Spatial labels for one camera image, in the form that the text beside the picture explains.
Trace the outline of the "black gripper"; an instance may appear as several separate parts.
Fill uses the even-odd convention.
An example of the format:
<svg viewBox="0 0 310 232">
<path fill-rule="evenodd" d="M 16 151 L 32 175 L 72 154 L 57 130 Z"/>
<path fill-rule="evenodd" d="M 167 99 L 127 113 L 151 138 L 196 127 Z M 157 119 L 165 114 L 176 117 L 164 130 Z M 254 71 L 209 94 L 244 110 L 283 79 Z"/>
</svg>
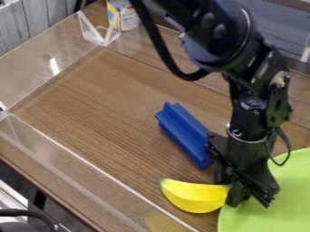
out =
<svg viewBox="0 0 310 232">
<path fill-rule="evenodd" d="M 259 140 L 244 140 L 231 130 L 225 133 L 223 137 L 211 131 L 204 145 L 213 160 L 213 183 L 231 186 L 225 198 L 229 207 L 254 197 L 268 208 L 279 193 L 267 165 L 278 135 L 272 131 Z"/>
</svg>

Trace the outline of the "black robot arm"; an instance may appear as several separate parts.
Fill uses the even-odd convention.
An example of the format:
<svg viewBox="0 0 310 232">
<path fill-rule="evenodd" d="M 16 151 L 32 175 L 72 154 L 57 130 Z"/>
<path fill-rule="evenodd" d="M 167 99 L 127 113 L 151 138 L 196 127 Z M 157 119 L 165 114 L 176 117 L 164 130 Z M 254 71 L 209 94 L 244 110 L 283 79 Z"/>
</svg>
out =
<svg viewBox="0 0 310 232">
<path fill-rule="evenodd" d="M 156 52 L 171 73 L 196 81 L 220 73 L 228 83 L 232 113 L 225 136 L 207 134 L 204 153 L 213 160 L 213 182 L 228 184 L 225 203 L 255 198 L 268 207 L 279 185 L 267 163 L 280 129 L 291 118 L 290 69 L 276 47 L 256 30 L 251 11 L 237 0 L 152 0 L 179 31 L 187 56 L 199 67 L 181 72 L 143 0 L 129 0 Z"/>
</svg>

